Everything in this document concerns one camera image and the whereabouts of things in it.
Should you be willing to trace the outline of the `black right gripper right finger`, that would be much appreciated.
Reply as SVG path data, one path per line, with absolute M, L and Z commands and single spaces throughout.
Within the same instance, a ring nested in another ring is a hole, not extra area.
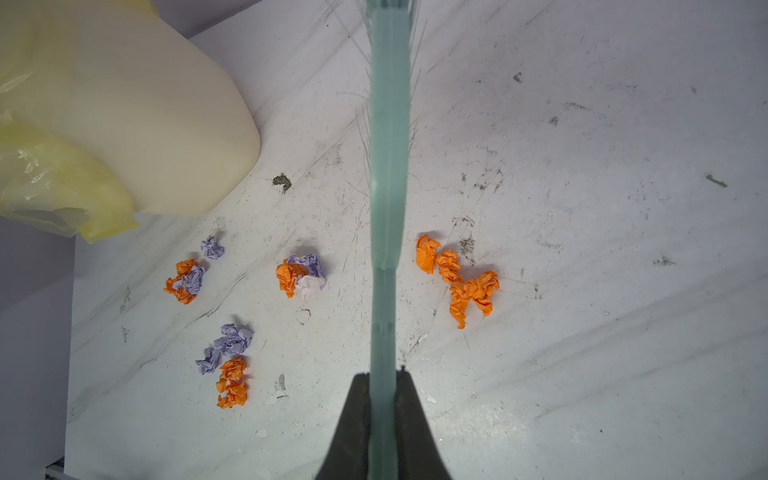
M 395 430 L 399 480 L 451 480 L 413 378 L 404 367 L 397 372 Z

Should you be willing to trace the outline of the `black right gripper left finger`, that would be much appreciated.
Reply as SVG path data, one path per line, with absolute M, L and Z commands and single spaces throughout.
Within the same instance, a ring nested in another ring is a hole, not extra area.
M 365 480 L 371 425 L 369 373 L 352 379 L 328 453 L 316 480 Z

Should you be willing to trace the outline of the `green hand brush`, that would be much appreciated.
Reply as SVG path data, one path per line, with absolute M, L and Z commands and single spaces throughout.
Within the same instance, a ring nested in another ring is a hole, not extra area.
M 367 1 L 371 48 L 369 168 L 373 270 L 368 476 L 397 476 L 396 272 L 400 261 L 411 145 L 411 45 L 414 1 Z

